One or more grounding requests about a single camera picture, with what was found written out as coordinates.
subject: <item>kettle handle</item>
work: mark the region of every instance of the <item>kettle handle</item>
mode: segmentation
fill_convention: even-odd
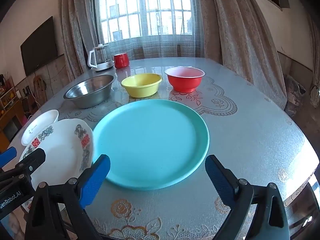
[[[97,68],[96,65],[92,65],[92,64],[91,64],[91,55],[92,55],[92,53],[94,53],[94,50],[91,50],[90,53],[89,53],[88,65],[89,65],[90,67]]]

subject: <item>red chinese character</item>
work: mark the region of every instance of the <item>red chinese character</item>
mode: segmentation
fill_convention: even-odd
[[[84,138],[82,139],[82,141],[81,141],[82,148],[84,148],[84,147],[89,143],[89,141],[90,141],[89,135],[86,134],[86,135],[84,136]]]
[[[38,140],[38,138],[35,138],[31,144],[34,148],[37,148],[40,144],[40,141]]]

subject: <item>screw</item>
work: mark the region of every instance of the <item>screw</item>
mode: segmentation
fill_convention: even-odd
[[[71,178],[71,179],[68,180],[68,183],[71,184],[71,185],[75,184],[76,182],[77,182],[76,178]]]
[[[273,189],[276,189],[276,188],[277,188],[277,185],[271,182],[271,183],[269,183],[269,187],[271,187],[271,188],[273,188]]]
[[[247,184],[248,184],[248,182],[247,182],[246,179],[239,179],[239,183],[240,183],[241,185],[247,185]]]
[[[39,187],[39,188],[44,188],[44,187],[45,187],[45,185],[46,185],[46,183],[45,183],[45,182],[40,182],[38,187]]]

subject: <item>blue gripper pad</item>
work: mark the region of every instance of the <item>blue gripper pad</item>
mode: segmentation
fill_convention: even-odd
[[[219,160],[214,155],[209,155],[205,160],[205,170],[211,179],[214,187],[216,188],[222,202],[229,206],[231,209],[236,205],[235,202],[235,188],[237,188],[236,177],[230,170],[225,169]],[[233,176],[235,179],[234,183],[230,183],[227,179],[225,173],[229,173],[228,175]]]
[[[79,202],[83,209],[92,203],[109,171],[110,158],[102,154],[90,168],[81,174],[78,187],[80,187]]]
[[[0,154],[0,168],[5,166],[9,161],[13,160],[17,156],[17,150],[14,147],[10,147],[4,153]]]

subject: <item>black clamp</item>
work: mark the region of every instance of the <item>black clamp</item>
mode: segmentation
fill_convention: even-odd
[[[263,187],[251,185],[246,179],[237,179],[214,155],[206,158],[205,169],[222,202],[231,208],[214,240],[237,239],[253,204],[257,204],[257,208],[246,240],[290,239],[287,216],[276,184]]]
[[[66,205],[78,240],[102,240],[84,208],[92,203],[109,170],[109,157],[101,155],[78,179],[55,186],[41,182],[32,200],[25,240],[70,240],[58,203]]]
[[[1,159],[10,161],[17,155],[11,147]],[[31,184],[31,174],[45,161],[44,150],[38,148],[9,171],[0,172],[0,220],[21,204],[33,197],[35,190]]]

